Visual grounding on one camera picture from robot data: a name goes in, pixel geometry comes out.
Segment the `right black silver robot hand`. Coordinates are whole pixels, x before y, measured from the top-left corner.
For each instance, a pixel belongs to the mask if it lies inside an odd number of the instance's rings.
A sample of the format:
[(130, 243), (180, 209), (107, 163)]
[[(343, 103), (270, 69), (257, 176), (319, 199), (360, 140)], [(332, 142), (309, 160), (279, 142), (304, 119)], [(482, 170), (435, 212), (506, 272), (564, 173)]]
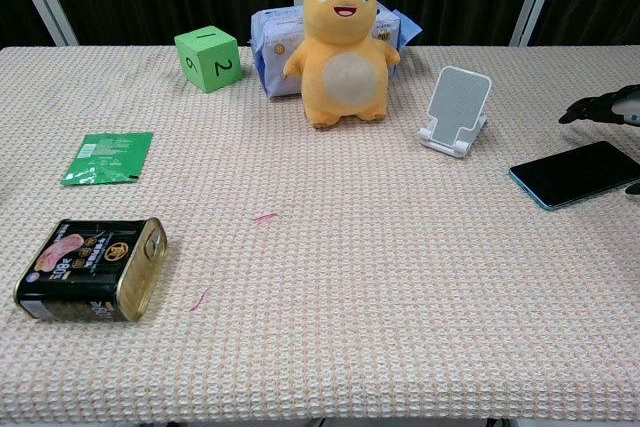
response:
[(582, 98), (560, 117), (560, 124), (575, 120), (639, 126), (639, 85), (633, 84), (597, 97)]

